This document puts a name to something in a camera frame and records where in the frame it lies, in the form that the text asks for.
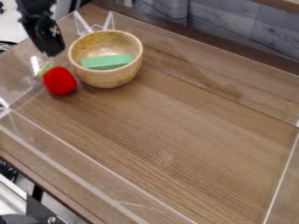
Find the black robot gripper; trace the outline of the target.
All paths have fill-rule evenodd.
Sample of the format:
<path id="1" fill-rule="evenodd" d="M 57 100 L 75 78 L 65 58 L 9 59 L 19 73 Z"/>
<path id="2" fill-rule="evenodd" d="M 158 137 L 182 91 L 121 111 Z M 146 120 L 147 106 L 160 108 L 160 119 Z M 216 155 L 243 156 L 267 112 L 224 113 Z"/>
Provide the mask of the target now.
<path id="1" fill-rule="evenodd" d="M 21 15 L 19 22 L 32 43 L 48 57 L 56 56 L 65 49 L 61 30 L 52 18 L 56 0 L 15 1 L 16 10 Z"/>

